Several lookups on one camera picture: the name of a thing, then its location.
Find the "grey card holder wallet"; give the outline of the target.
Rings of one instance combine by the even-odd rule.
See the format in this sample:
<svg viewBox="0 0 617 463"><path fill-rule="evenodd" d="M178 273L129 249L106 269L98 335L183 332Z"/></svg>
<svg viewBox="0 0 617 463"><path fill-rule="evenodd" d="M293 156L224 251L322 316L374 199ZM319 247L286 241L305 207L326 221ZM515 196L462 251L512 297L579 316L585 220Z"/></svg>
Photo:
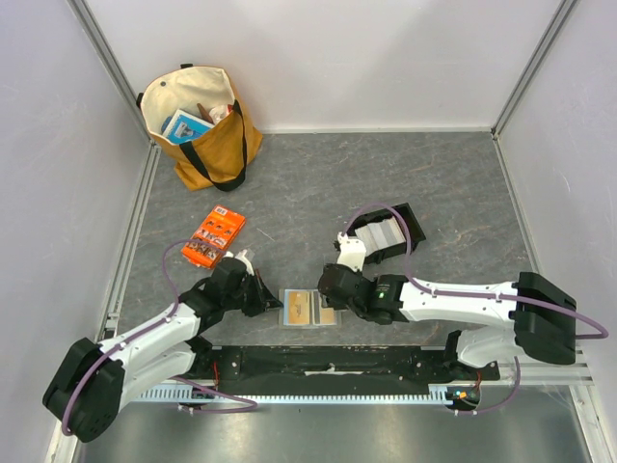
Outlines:
<svg viewBox="0 0 617 463"><path fill-rule="evenodd" d="M279 324L286 329L338 327L341 314L326 304L317 289L281 289Z"/></svg>

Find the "black card tray box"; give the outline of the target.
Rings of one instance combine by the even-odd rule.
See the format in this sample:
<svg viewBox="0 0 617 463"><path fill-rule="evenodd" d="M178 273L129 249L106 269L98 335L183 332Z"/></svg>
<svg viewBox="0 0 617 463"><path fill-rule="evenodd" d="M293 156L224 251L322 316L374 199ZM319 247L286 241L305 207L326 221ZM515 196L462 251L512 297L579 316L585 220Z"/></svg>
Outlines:
<svg viewBox="0 0 617 463"><path fill-rule="evenodd" d="M426 239L411 206L398 204L393 209L401 216L411 238L411 250ZM354 220L348 234L361 240L366 248L366 264L378 264L384 259L404 255L408 240L404 227L397 217L386 208L365 213Z"/></svg>

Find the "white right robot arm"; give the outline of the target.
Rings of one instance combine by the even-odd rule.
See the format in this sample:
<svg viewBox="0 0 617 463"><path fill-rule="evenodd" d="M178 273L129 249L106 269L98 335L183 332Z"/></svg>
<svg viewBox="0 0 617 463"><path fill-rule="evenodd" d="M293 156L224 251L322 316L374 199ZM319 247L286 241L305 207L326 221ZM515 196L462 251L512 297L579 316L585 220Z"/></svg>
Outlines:
<svg viewBox="0 0 617 463"><path fill-rule="evenodd" d="M411 283L401 275L369 280L333 263L325 266L317 288L331 307L380 325L426 320L473 325L448 337L441 364L452 379L500 358L526 355L551 365L576 359L577 303L534 272L521 273L516 282L466 286Z"/></svg>

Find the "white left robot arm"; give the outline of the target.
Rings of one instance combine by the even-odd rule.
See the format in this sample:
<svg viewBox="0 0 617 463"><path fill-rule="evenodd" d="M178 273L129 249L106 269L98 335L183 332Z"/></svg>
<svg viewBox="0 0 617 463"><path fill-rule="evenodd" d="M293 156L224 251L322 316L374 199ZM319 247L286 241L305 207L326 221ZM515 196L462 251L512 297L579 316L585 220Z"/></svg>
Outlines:
<svg viewBox="0 0 617 463"><path fill-rule="evenodd" d="M194 379L207 375L212 356L201 334L226 313L254 317L281 306L248 258L225 257L210 276L138 327L108 340L74 342L42 404L60 421L64 435L88 443L151 387L184 373Z"/></svg>

